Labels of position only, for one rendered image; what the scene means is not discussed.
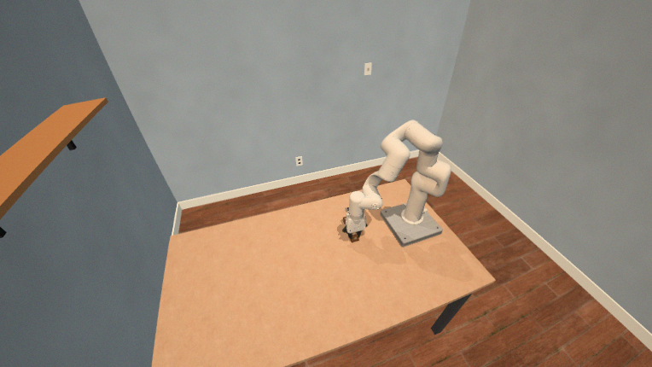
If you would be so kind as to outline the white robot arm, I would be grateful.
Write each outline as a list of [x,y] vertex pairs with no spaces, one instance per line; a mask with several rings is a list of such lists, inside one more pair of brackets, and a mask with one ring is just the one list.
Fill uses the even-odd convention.
[[[345,208],[348,212],[346,216],[359,220],[364,216],[364,209],[377,210],[382,207],[383,202],[377,186],[381,180],[395,181],[410,158],[409,149],[402,143],[405,139],[419,149],[419,155],[416,165],[417,172],[414,172],[411,177],[406,211],[402,211],[401,218],[407,224],[420,224],[423,221],[422,214],[427,211],[424,206],[428,194],[424,192],[435,197],[441,197],[445,193],[451,175],[451,166],[438,160],[443,141],[417,121],[410,120],[391,132],[381,142],[381,149],[387,157],[379,171],[368,176],[362,192],[354,191],[350,194],[349,207]],[[423,151],[427,151],[427,153]]]

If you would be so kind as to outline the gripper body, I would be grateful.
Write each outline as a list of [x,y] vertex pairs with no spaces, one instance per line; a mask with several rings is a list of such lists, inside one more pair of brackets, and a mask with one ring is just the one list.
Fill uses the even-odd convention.
[[364,230],[365,227],[366,227],[365,214],[361,219],[359,219],[359,221],[351,219],[351,218],[349,218],[349,216],[346,216],[345,226],[346,226],[346,230],[347,230],[348,233],[353,233],[353,232],[357,232],[357,231],[360,231],[360,230]]

